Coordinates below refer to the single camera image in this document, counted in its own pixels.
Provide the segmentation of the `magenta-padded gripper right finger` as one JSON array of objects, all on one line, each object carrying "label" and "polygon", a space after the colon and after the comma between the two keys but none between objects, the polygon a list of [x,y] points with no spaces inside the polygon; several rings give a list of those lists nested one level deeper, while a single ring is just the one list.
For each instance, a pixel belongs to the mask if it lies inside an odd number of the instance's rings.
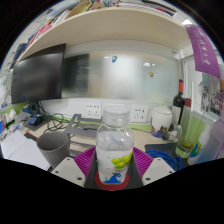
[{"label": "magenta-padded gripper right finger", "polygon": [[153,158],[134,148],[131,160],[130,181],[133,187],[142,187],[175,173],[175,170],[161,157]]}]

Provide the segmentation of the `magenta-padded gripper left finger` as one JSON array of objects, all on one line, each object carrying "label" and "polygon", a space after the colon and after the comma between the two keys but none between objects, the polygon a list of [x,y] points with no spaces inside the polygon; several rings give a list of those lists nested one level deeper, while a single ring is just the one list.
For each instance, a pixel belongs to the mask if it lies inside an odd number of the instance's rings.
[{"label": "magenta-padded gripper left finger", "polygon": [[95,148],[92,147],[79,155],[66,157],[53,171],[52,174],[83,187],[91,171],[94,161]]}]

